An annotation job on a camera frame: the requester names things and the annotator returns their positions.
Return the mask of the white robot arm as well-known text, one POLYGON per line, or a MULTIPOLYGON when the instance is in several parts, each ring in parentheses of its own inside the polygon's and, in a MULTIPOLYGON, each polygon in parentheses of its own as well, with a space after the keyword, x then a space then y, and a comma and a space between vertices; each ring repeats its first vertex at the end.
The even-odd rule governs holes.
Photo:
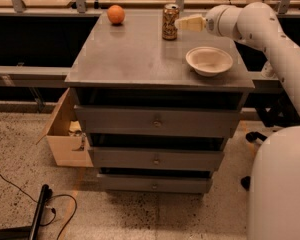
POLYGON ((247 240, 300 240, 300 46, 273 9, 254 2, 220 5, 175 22, 178 29, 227 37, 261 51, 294 108, 288 122, 260 145, 248 187, 247 240))

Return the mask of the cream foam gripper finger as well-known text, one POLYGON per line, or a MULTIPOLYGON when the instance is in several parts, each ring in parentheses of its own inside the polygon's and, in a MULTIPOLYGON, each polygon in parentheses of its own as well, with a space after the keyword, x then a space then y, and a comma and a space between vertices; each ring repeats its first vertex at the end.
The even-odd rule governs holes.
POLYGON ((175 27, 178 30, 201 32, 206 27, 206 19, 200 14, 182 17, 175 21, 175 27))

